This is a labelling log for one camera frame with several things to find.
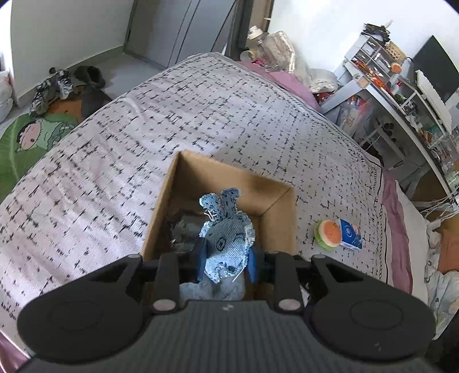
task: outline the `door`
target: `door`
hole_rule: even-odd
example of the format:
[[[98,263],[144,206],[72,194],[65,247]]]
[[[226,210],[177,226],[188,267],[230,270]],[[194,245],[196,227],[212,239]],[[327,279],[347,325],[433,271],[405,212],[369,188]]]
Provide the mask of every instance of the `door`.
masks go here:
[[[161,68],[196,53],[221,51],[240,0],[137,0],[126,51]]]

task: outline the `white wall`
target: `white wall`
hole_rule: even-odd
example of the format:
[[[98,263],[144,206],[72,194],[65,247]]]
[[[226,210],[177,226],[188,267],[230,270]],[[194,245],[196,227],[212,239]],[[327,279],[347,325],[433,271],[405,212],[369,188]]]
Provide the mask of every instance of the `white wall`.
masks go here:
[[[21,96],[67,68],[124,44],[133,0],[14,0],[11,47]]]
[[[434,35],[459,69],[459,15],[444,0],[275,0],[269,32],[283,30],[311,68],[334,71],[364,23],[389,27],[392,41],[414,56]]]
[[[11,54],[11,3],[8,1],[0,8],[0,64],[2,70],[8,70],[13,77],[13,57]]]

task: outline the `shoe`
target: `shoe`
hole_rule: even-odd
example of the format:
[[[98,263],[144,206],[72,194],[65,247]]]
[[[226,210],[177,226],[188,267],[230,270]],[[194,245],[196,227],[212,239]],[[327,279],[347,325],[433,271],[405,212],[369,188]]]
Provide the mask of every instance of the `shoe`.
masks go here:
[[[70,72],[67,70],[58,70],[56,75],[56,86],[59,90],[59,97],[61,100],[66,100],[69,96],[76,95],[78,93],[75,85],[70,79]]]
[[[102,73],[94,66],[80,66],[75,70],[75,78],[92,85],[95,88],[105,87],[105,80],[102,78]]]
[[[46,79],[44,82],[37,85],[35,96],[32,100],[32,106],[30,107],[30,114],[32,116],[44,114],[48,110],[49,101],[53,99],[55,93],[56,89],[50,79]]]

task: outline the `blue denim bunny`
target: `blue denim bunny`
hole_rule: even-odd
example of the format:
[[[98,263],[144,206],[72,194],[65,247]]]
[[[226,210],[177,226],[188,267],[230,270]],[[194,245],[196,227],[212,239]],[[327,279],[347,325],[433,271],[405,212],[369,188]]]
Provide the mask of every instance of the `blue denim bunny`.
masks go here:
[[[220,197],[211,193],[199,199],[211,219],[204,223],[199,237],[210,243],[205,274],[214,283],[242,272],[247,266],[249,248],[255,242],[252,221],[236,209],[240,195],[239,189],[229,188],[222,190]]]

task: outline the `bed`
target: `bed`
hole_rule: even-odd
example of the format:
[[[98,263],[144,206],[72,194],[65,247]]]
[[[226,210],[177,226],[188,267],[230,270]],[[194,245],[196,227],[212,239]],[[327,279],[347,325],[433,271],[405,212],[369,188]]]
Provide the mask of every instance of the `bed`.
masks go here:
[[[298,97],[206,53],[96,112],[6,197],[0,320],[11,342],[24,350],[15,320],[31,299],[140,251],[163,177],[184,149],[293,185],[304,258],[327,254],[427,301],[424,221],[379,161]],[[363,250],[324,252],[314,242],[315,222],[338,217],[360,226]]]

